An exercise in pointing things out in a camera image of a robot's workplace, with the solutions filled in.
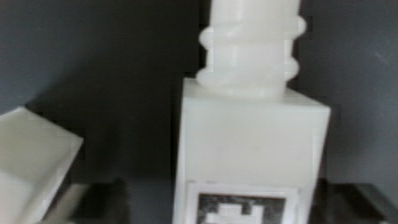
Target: label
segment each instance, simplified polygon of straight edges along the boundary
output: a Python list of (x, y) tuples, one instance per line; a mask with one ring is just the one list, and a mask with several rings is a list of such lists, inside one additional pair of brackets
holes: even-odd
[(188, 183), (184, 224), (293, 224), (298, 190)]

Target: white plastic piece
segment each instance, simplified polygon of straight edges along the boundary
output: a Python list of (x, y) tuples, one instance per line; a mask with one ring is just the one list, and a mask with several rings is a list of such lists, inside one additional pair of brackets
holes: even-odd
[(24, 108), (1, 115), (1, 224), (33, 224), (42, 220), (81, 141)]
[(197, 182), (296, 189), (296, 210), (282, 224), (307, 224), (328, 113), (291, 90), (268, 102), (232, 98), (186, 79), (173, 224), (195, 224), (184, 220), (188, 185)]
[(200, 85), (237, 97), (280, 99), (298, 72), (293, 40), (305, 29), (298, 0), (213, 0)]

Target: white object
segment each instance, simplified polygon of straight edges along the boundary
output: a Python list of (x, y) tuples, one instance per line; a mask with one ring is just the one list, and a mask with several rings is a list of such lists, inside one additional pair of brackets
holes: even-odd
[(296, 189), (296, 210), (282, 224), (307, 223), (326, 121), (328, 108), (291, 90), (268, 102), (232, 98), (186, 79), (173, 224), (195, 223), (184, 221), (188, 185), (202, 182)]
[(40, 221), (81, 138), (24, 108), (0, 117), (0, 223)]
[(209, 27), (200, 34), (207, 50), (197, 81), (232, 96), (282, 97), (298, 65), (293, 39), (305, 22), (298, 0), (213, 0)]
[[(293, 189), (296, 200), (277, 211), (277, 222), (307, 223), (330, 111), (285, 89), (298, 71), (293, 39), (305, 27), (298, 3), (213, 0), (200, 35), (205, 68), (197, 80), (184, 80), (182, 90), (173, 224), (202, 222), (202, 210), (191, 209), (200, 194), (189, 192), (200, 183), (223, 186), (221, 200), (239, 195), (230, 190), (237, 186), (282, 194)], [(257, 190), (245, 195), (255, 200), (271, 197)]]

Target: qr code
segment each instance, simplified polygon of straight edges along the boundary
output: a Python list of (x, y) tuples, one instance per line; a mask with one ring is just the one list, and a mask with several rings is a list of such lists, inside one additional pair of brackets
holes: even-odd
[(282, 198), (198, 194), (195, 224), (280, 224)]

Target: dark background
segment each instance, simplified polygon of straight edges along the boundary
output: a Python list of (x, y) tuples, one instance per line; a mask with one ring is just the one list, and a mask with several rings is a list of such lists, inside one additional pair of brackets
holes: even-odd
[[(398, 1), (303, 0), (291, 86), (332, 106), (321, 176), (398, 205)], [(207, 1), (3, 0), (0, 112), (85, 138), (76, 182), (131, 182), (136, 223), (170, 223), (181, 79), (202, 66)]]

